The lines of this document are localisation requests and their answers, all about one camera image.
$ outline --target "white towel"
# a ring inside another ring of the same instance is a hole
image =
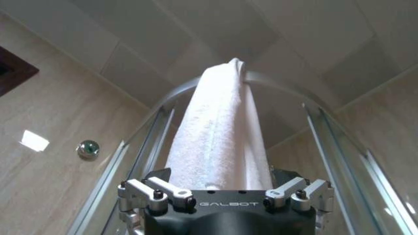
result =
[[[188,189],[270,189],[271,178],[243,62],[208,68],[174,139],[170,182]]]

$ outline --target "black knob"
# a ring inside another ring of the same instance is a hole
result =
[[[296,197],[299,198],[299,199],[306,199],[306,191],[304,190],[298,190],[296,192],[295,192],[295,194],[296,194]]]
[[[274,199],[271,197],[266,197],[263,199],[263,205],[264,205],[267,210],[274,209]]]
[[[156,189],[153,190],[153,199],[162,199],[164,196],[164,193],[162,190]]]
[[[196,205],[196,199],[194,197],[188,197],[186,199],[186,210],[192,210],[195,208]]]

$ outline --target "dark wood trim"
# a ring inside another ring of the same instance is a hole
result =
[[[39,69],[3,47],[0,47],[0,63],[9,69],[0,75],[0,96],[3,96],[24,83],[39,72]]]

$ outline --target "shower enclosure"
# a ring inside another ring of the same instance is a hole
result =
[[[132,135],[121,141],[68,234],[125,234],[125,224],[119,219],[116,187],[120,181],[141,179],[149,171],[164,166],[174,137],[170,126],[176,100],[194,90],[198,82],[199,78],[195,78],[162,98]],[[338,123],[322,100],[288,81],[272,81],[256,72],[247,72],[244,82],[263,85],[303,99],[312,138],[335,188],[348,232],[418,234],[415,218],[371,151]]]

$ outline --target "white ceiling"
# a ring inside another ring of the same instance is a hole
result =
[[[148,106],[232,57],[332,108],[418,62],[415,0],[0,0],[0,8]],[[271,147],[306,125],[300,100],[252,91]]]

